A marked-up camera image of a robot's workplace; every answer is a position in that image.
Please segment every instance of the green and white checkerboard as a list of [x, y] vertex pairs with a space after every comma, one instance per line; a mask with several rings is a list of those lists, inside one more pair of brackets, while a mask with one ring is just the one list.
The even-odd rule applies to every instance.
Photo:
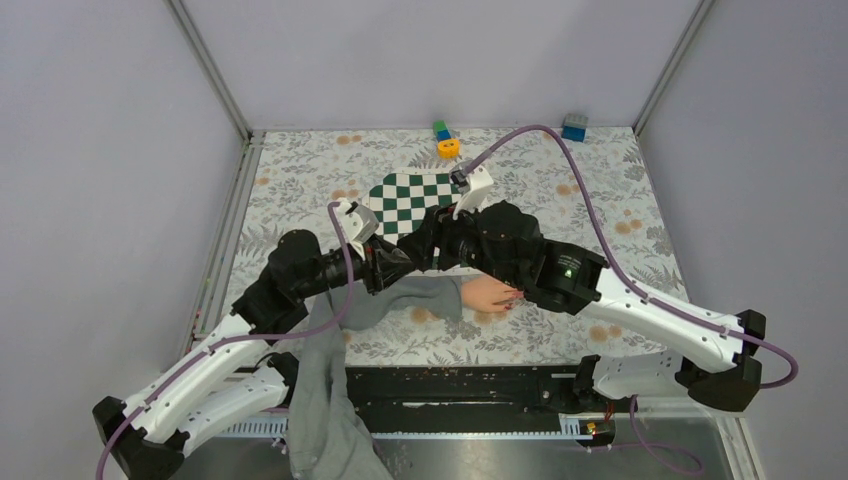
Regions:
[[447, 173], [392, 173], [368, 192], [362, 204], [377, 215], [377, 233], [397, 244], [421, 225], [428, 207], [450, 205], [461, 196]]

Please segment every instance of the floral tablecloth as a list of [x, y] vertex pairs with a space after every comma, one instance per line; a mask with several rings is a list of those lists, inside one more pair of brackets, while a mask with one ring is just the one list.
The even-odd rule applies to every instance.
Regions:
[[[510, 129], [459, 129], [462, 159], [473, 158]], [[583, 173], [616, 258], [647, 284], [686, 298], [669, 237], [629, 128], [590, 128], [585, 143], [566, 142]], [[312, 230], [323, 250], [337, 246], [326, 205], [365, 195], [404, 168], [448, 171], [430, 130], [267, 133], [226, 294], [234, 302], [259, 275], [280, 236]], [[552, 138], [516, 138], [486, 162], [491, 201], [516, 204], [539, 219], [547, 238], [601, 253], [574, 175]], [[592, 353], [637, 355], [664, 347], [584, 315], [518, 304], [505, 314], [465, 310], [459, 323], [421, 308], [395, 312], [375, 328], [345, 332], [349, 365], [572, 363]], [[298, 349], [287, 342], [281, 349]]]

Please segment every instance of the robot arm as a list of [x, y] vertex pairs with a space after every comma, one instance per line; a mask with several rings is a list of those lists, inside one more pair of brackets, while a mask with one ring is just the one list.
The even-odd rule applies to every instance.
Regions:
[[[492, 185], [483, 167], [451, 173], [463, 192], [455, 206], [431, 208], [422, 225], [398, 247], [425, 270], [439, 249], [438, 268], [464, 263], [525, 292], [525, 299], [552, 312], [578, 312], [627, 327], [669, 347], [668, 352], [621, 358], [586, 357], [576, 394], [589, 404], [634, 394], [680, 395], [720, 410], [742, 411], [759, 391], [757, 346], [729, 332], [763, 339], [765, 317], [752, 310], [730, 315], [706, 310], [639, 284], [640, 297], [605, 258], [583, 247], [545, 239], [538, 220], [507, 202], [475, 211]], [[717, 326], [698, 326], [658, 307], [677, 310]]]
[[[706, 405], [742, 410], [759, 389], [760, 369], [751, 356], [756, 346], [717, 334], [660, 310], [627, 288], [606, 260], [585, 248], [545, 239], [535, 217], [500, 202], [478, 210], [491, 188], [488, 173], [452, 172], [463, 198], [431, 207], [422, 225], [392, 245], [375, 234], [373, 212], [343, 202], [337, 216], [349, 243], [354, 279], [376, 294], [414, 270], [447, 270], [465, 263], [525, 292], [525, 298], [552, 312], [584, 311], [658, 340], [672, 350], [628, 359], [583, 359], [574, 382], [580, 403], [592, 408], [634, 394], [668, 395], [687, 391]], [[107, 397], [94, 408], [104, 442], [118, 425], [142, 408], [112, 450], [130, 478], [168, 478], [185, 456], [204, 441], [263, 409], [284, 404], [296, 373], [272, 357], [267, 366], [238, 385], [208, 396], [231, 372], [261, 353], [272, 340], [244, 338], [212, 350], [221, 340], [281, 334], [306, 317], [303, 300], [347, 282], [341, 250], [322, 255], [314, 234], [287, 232], [271, 252], [259, 279], [233, 304], [233, 310], [204, 342], [160, 379], [125, 401]], [[707, 311], [642, 287], [650, 296], [726, 330], [762, 338], [765, 319], [756, 312], [738, 316]], [[205, 352], [192, 360], [197, 352]], [[180, 380], [150, 405], [145, 399], [181, 369]]]

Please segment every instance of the white wall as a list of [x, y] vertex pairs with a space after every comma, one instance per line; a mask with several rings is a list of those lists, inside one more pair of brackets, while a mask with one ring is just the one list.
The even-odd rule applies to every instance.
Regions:
[[631, 125], [697, 0], [186, 0], [254, 128]]
[[801, 364], [747, 412], [770, 480], [845, 475], [846, 24], [844, 0], [718, 2], [642, 139], [694, 299], [763, 311]]
[[2, 10], [0, 478], [90, 479], [91, 408], [175, 360], [240, 141], [163, 2]]

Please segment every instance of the gray cloth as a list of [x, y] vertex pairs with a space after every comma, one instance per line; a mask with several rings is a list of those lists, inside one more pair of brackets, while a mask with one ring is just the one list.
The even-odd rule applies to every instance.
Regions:
[[[342, 308], [347, 287], [329, 292], [332, 307]], [[460, 283], [451, 277], [407, 277], [376, 296], [361, 283], [341, 326], [363, 330], [391, 310], [424, 307], [447, 321], [462, 319]], [[316, 298], [309, 328], [333, 318], [326, 295]], [[315, 480], [387, 480], [391, 475], [374, 453], [371, 435], [347, 397], [345, 344], [341, 329], [306, 339], [297, 386], [289, 408], [286, 443], [295, 478]]]

